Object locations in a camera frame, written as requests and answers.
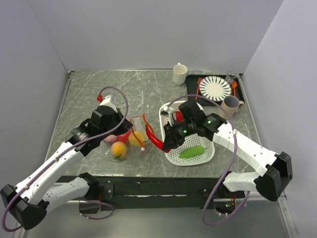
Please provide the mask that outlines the red chili pepper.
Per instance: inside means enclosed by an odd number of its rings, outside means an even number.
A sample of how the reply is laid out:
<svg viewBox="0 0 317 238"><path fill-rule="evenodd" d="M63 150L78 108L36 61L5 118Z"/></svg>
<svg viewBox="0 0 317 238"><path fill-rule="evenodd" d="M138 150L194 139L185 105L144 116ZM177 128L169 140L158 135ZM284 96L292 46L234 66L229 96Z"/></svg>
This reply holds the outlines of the red chili pepper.
<svg viewBox="0 0 317 238"><path fill-rule="evenodd" d="M155 135L150 131L149 126L145 126L145 131L148 139L160 150L164 151L165 153L169 153L170 150L163 150L163 142L159 140Z"/></svg>

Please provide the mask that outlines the purple onion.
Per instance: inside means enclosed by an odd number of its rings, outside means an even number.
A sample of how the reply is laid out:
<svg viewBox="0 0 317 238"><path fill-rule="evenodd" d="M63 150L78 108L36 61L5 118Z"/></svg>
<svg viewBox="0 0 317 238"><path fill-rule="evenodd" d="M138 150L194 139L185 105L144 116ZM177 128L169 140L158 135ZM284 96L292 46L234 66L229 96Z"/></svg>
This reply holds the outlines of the purple onion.
<svg viewBox="0 0 317 238"><path fill-rule="evenodd" d="M103 142L106 144L113 144L117 141L117 137L115 135L109 135L105 139L103 139Z"/></svg>

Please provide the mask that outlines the red wrinkled fruit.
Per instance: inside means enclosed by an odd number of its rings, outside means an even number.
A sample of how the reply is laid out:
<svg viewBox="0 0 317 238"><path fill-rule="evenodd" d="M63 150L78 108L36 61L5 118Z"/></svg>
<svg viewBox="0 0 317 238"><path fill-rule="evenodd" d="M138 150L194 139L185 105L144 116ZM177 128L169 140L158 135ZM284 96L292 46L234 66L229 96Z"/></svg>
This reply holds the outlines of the red wrinkled fruit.
<svg viewBox="0 0 317 238"><path fill-rule="evenodd" d="M183 121L184 120L184 117L180 111L173 112L172 117L175 121Z"/></svg>

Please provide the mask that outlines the red apple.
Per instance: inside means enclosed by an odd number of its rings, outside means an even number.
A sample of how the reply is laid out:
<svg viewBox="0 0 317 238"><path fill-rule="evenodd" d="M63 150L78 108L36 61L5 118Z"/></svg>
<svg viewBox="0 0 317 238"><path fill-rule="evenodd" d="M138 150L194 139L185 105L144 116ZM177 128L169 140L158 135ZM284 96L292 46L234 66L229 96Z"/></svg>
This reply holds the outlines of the red apple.
<svg viewBox="0 0 317 238"><path fill-rule="evenodd" d="M128 143L130 134L131 134L131 131L129 130L124 134L118 135L117 140L122 142L122 143Z"/></svg>

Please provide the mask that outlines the clear zip top bag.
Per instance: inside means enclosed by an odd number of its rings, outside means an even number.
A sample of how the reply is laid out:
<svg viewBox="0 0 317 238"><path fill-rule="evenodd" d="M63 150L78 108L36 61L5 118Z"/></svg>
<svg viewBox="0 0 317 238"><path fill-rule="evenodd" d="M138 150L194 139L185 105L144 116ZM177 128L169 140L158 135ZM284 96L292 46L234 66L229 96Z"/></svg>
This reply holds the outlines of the clear zip top bag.
<svg viewBox="0 0 317 238"><path fill-rule="evenodd" d="M131 129L121 135L109 135L103 142L108 145L110 155L116 160L125 160L138 155L145 155L146 146L150 143L146 127L155 135L152 126L146 120L146 114L130 119Z"/></svg>

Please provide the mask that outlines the orange fruit with leaf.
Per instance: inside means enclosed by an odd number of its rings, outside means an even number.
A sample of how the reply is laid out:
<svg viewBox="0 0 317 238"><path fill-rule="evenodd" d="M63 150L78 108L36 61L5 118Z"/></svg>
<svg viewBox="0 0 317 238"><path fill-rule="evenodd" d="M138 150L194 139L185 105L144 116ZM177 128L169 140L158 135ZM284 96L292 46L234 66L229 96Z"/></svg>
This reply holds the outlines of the orange fruit with leaf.
<svg viewBox="0 0 317 238"><path fill-rule="evenodd" d="M127 146L125 143L117 141L112 144L110 152L115 159L125 157L127 154Z"/></svg>

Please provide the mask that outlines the yellow lemon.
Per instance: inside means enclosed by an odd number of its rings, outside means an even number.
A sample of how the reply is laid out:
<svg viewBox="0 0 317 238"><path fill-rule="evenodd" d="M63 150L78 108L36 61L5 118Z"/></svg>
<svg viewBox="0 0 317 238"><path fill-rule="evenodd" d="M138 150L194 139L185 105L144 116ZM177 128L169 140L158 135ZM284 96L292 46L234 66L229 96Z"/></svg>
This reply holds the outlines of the yellow lemon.
<svg viewBox="0 0 317 238"><path fill-rule="evenodd" d="M133 146L144 146L146 142L145 136L140 131L134 131L129 136L129 143Z"/></svg>

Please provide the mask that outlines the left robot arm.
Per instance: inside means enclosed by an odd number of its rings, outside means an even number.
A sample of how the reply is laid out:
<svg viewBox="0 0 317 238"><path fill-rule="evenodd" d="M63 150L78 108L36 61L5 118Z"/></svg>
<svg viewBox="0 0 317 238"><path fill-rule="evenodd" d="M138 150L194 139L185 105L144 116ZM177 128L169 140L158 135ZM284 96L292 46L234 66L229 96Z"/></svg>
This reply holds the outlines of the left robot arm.
<svg viewBox="0 0 317 238"><path fill-rule="evenodd" d="M52 188L52 185L74 164L100 146L108 135L127 132L132 124L111 103L99 105L90 118L84 120L61 143L57 151L35 172L15 186L5 185L0 195L5 205L1 225L6 232L14 232L6 226L10 214L21 228L30 230L38 225L48 212L75 198L93 202L99 198L102 188L89 173L80 174L74 180Z"/></svg>

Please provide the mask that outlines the white perforated basket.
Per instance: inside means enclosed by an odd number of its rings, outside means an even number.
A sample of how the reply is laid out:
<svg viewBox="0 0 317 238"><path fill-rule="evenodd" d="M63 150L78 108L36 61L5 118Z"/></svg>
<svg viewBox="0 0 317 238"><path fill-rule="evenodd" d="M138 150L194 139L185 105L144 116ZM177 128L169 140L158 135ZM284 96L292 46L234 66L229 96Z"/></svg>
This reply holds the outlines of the white perforated basket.
<svg viewBox="0 0 317 238"><path fill-rule="evenodd" d="M174 122L174 116L178 107L185 101L176 101L170 107L169 103L163 104L158 111L160 123L160 139L165 139L164 126L170 122ZM205 137L197 134L189 135L185 138L184 143L176 149L171 149L165 153L165 157L169 162L177 166L195 166L207 163L213 159L215 155L214 143Z"/></svg>

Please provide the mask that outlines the black tray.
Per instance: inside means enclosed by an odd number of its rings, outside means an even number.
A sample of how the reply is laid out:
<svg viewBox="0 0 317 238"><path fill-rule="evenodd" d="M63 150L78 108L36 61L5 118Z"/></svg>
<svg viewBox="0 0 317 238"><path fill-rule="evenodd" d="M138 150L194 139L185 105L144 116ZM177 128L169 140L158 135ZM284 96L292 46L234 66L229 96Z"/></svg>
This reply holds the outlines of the black tray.
<svg viewBox="0 0 317 238"><path fill-rule="evenodd" d="M226 75L221 75L221 74L202 74L202 75L199 75L199 74L190 74L186 77L186 89L187 89L187 94L192 94L192 95L196 95L196 90L197 90L197 81L198 81L198 78L199 77L202 77L202 78L205 78L207 76L219 76L221 78L223 78L225 80L225 77ZM236 97L240 100L240 101L245 101L245 97L242 93L242 89L241 89L241 85L240 85L240 82L239 82L239 78L237 77L235 79L235 81L237 82L237 87L236 87Z"/></svg>

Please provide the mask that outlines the orange fork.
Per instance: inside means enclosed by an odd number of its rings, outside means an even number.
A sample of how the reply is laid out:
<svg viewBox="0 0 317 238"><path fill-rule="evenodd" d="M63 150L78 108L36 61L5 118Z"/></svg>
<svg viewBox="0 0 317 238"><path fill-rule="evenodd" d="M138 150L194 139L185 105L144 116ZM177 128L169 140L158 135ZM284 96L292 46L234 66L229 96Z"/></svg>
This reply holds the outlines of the orange fork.
<svg viewBox="0 0 317 238"><path fill-rule="evenodd" d="M199 93L200 93L200 83L201 83L201 81L202 81L202 77L199 77L198 78L198 81L197 81L197 90L196 90L196 97L195 97L195 100L197 100L198 99L198 95L199 95Z"/></svg>

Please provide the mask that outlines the white mug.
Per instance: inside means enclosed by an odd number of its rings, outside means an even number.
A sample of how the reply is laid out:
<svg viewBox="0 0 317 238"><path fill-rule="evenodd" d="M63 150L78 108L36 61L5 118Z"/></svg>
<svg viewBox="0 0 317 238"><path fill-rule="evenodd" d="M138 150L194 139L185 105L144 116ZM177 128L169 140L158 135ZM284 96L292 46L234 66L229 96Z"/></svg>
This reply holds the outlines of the white mug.
<svg viewBox="0 0 317 238"><path fill-rule="evenodd" d="M178 63L177 65L175 65L173 68L174 84L177 86L182 85L185 82L187 73L188 73L188 68L185 65L181 63Z"/></svg>

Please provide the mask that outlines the striped white plate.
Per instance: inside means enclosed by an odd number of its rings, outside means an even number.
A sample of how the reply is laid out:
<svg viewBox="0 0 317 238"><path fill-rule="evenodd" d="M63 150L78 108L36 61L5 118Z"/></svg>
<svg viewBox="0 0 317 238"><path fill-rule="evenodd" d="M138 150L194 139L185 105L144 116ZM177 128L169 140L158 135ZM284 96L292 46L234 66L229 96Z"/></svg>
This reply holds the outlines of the striped white plate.
<svg viewBox="0 0 317 238"><path fill-rule="evenodd" d="M220 102L231 95L231 86L219 76L207 76L200 82L199 92L208 99Z"/></svg>

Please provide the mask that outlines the orange spoon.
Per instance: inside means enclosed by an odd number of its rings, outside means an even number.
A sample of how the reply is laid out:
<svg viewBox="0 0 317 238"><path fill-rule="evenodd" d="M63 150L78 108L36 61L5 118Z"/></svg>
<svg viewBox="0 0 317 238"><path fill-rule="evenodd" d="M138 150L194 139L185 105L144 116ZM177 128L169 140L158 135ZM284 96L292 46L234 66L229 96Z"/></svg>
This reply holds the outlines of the orange spoon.
<svg viewBox="0 0 317 238"><path fill-rule="evenodd" d="M235 80L233 80L233 81L231 82L231 88L232 88L232 95L233 95L234 97L236 97L236 87L237 87L237 82L236 82Z"/></svg>

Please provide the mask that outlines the clear glass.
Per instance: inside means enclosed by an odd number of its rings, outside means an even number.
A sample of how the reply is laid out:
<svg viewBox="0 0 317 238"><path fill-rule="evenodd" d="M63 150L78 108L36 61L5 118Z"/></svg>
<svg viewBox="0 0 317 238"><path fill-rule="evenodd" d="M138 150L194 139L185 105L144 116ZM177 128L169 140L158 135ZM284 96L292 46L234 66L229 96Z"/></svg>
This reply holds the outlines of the clear glass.
<svg viewBox="0 0 317 238"><path fill-rule="evenodd" d="M229 70L226 73L225 80L231 84L237 78L237 73L233 70Z"/></svg>

